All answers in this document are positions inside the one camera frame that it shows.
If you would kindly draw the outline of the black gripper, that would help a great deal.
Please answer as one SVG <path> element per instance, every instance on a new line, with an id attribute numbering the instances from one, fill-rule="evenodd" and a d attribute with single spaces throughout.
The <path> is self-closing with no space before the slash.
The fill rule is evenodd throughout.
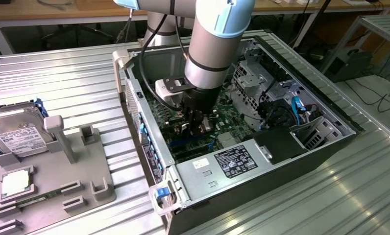
<path id="1" fill-rule="evenodd" d="M 201 112 L 204 115 L 212 112 L 217 102 L 220 88 L 193 88 L 183 91 L 181 112 L 188 115 L 191 112 Z"/>

